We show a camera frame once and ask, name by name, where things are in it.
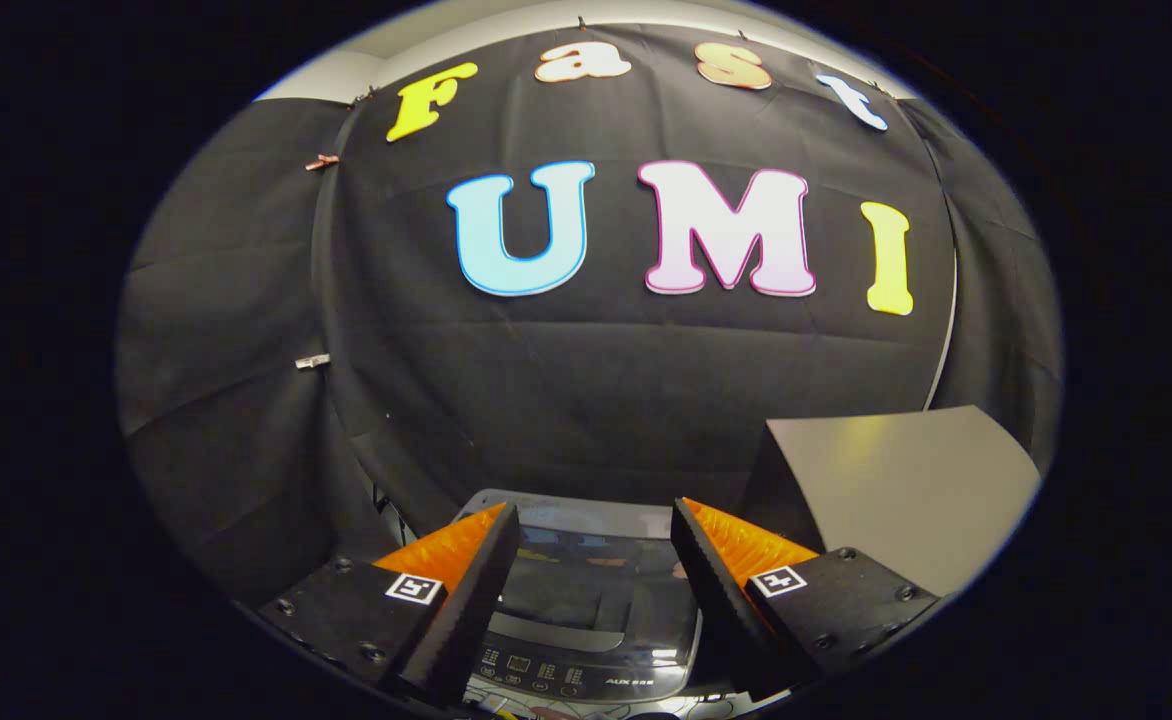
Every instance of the yellow letter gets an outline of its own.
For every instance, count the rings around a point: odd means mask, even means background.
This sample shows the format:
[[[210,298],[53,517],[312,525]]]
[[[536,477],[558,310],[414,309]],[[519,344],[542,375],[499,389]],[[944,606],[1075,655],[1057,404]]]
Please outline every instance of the yellow letter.
[[[879,202],[863,202],[861,215],[875,233],[875,284],[866,291],[866,303],[880,313],[909,315],[915,299],[906,290],[906,215]]]
[[[386,142],[397,141],[435,124],[440,114],[430,109],[431,102],[440,108],[448,106],[454,101],[454,96],[457,96],[455,79],[468,79],[477,72],[481,72],[481,68],[476,63],[462,63],[442,73],[435,73],[429,79],[404,86],[403,90],[398,91],[400,97],[403,97],[398,102],[398,120],[395,120],[395,127],[386,134]]]
[[[731,87],[747,87],[750,90],[764,90],[774,84],[772,76],[761,68],[764,60],[745,47],[732,47],[718,42],[702,42],[691,53],[701,60],[697,72],[710,82]]]
[[[540,64],[532,74],[541,82],[564,82],[568,79],[616,77],[631,69],[612,42],[574,42],[545,50]]]

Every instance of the control panel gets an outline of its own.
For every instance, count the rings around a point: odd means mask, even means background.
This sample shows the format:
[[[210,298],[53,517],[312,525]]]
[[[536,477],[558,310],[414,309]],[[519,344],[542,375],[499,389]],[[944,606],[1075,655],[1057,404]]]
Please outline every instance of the control panel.
[[[683,687],[684,673],[676,667],[601,667],[537,657],[536,652],[509,651],[485,644],[476,674],[512,690],[550,700],[582,702],[646,701],[669,697]]]

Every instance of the orange soft pad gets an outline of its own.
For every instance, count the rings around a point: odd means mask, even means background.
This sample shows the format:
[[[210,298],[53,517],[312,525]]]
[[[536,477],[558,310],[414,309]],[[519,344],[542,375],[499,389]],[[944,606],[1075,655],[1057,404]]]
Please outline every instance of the orange soft pad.
[[[449,593],[457,592],[462,575],[471,566],[475,553],[481,550],[481,543],[503,507],[504,502],[484,512],[476,512],[470,518],[455,521],[409,546],[390,552],[374,562],[374,565],[395,573],[421,575],[422,578],[440,580]]]
[[[796,562],[812,561],[818,556],[809,548],[795,544],[778,534],[770,534],[758,525],[751,525],[745,519],[734,518],[722,510],[702,505],[687,497],[683,501],[701,529],[706,530],[706,537],[709,537],[715,545],[718,558],[724,562],[729,573],[732,573],[732,582],[737,583],[742,592],[747,591],[747,580],[751,575],[795,565]]]

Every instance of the orange letter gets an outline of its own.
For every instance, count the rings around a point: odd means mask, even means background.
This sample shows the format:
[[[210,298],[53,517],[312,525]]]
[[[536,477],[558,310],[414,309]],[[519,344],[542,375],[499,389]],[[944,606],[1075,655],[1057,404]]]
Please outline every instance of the orange letter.
[[[691,49],[701,63],[697,72],[710,82],[731,87],[747,87],[750,90],[764,90],[774,84],[768,70],[761,68],[764,60],[745,47],[732,47],[718,42],[702,42]]]
[[[534,73],[541,82],[564,82],[585,76],[616,77],[631,69],[631,63],[622,60],[616,46],[609,42],[560,45],[545,50],[541,60],[550,60]]]
[[[429,79],[404,86],[403,90],[398,91],[400,97],[403,97],[398,102],[398,120],[395,120],[395,127],[386,134],[386,142],[397,141],[409,133],[435,124],[440,114],[430,109],[431,102],[440,108],[448,106],[457,96],[455,79],[468,79],[475,76],[477,72],[481,72],[481,68],[476,63],[462,63],[442,73],[435,73]]]

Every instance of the clip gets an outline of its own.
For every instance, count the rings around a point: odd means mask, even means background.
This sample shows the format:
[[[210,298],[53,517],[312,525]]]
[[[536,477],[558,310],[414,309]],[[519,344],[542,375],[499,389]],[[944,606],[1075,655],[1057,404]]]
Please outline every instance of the clip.
[[[329,165],[338,164],[336,155],[316,155],[316,158],[318,159],[313,161],[313,163],[307,163],[306,165],[307,170],[318,170],[320,168],[327,168]]]

